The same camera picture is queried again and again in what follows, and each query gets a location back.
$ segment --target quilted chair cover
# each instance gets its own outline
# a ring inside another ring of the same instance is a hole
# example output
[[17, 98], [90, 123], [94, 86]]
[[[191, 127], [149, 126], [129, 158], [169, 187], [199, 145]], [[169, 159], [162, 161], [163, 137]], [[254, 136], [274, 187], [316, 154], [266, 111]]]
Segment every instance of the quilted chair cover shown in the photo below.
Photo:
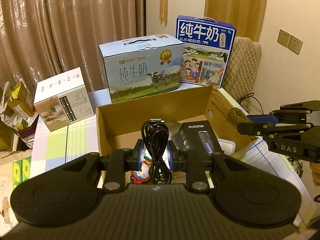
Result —
[[[253, 90], [261, 59], [261, 45], [246, 37], [236, 37], [223, 88], [236, 101]], [[250, 100], [242, 101], [241, 106], [250, 111]]]

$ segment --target wall socket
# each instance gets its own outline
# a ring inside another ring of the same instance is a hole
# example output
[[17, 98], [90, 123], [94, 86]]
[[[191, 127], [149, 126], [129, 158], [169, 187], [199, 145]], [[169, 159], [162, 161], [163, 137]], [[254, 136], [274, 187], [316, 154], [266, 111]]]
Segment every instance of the wall socket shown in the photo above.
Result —
[[302, 41], [296, 38], [295, 36], [291, 36], [289, 40], [288, 49], [293, 51], [295, 54], [299, 55], [302, 47]]
[[279, 35], [278, 35], [278, 43], [280, 43], [282, 46], [285, 46], [286, 48], [289, 45], [291, 35], [283, 30], [280, 29]]

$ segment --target patterned curtain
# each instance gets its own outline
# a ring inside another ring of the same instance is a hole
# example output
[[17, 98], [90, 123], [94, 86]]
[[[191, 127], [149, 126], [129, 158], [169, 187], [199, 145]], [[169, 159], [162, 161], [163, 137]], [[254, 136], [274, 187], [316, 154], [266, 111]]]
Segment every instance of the patterned curtain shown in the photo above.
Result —
[[267, 0], [206, 0], [205, 16], [231, 23], [237, 36], [258, 41]]
[[145, 34], [145, 0], [0, 0], [0, 87], [81, 67], [88, 91], [107, 88], [98, 45]]

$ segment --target screw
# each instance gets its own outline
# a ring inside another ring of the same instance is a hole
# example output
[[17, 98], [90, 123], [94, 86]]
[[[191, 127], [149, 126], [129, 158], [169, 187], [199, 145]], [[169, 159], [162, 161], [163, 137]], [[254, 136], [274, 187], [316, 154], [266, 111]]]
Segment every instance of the screw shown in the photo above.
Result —
[[104, 185], [105, 189], [107, 190], [116, 190], [120, 188], [120, 184], [114, 181], [108, 182]]
[[153, 187], [152, 190], [153, 191], [159, 191], [159, 190], [161, 190], [161, 188], [159, 186], [156, 186], [156, 187]]
[[202, 181], [197, 181], [195, 183], [192, 183], [192, 187], [195, 190], [205, 190], [208, 187], [208, 184], [202, 182]]

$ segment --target blue milk box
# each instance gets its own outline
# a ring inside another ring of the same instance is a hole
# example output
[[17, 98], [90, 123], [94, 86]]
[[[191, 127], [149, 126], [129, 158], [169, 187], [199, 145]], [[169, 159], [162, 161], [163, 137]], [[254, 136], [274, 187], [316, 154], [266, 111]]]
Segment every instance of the blue milk box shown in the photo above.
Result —
[[151, 35], [99, 48], [113, 103], [178, 88], [184, 43], [176, 38]]
[[236, 28], [211, 18], [179, 15], [176, 38], [183, 41], [180, 78], [185, 83], [222, 86]]

